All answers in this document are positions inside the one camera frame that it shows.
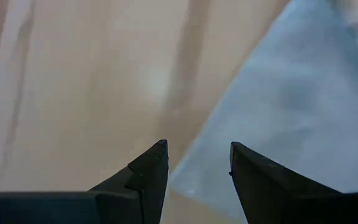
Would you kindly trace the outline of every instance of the black plastic part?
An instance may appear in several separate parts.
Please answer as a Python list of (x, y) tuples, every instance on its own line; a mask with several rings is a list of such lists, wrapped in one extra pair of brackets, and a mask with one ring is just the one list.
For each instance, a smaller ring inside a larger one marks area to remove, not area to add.
[(358, 223), (358, 194), (342, 194), (231, 144), (231, 176), (242, 208), (254, 223)]
[(161, 140), (87, 192), (0, 193), (0, 223), (159, 223), (167, 178)]

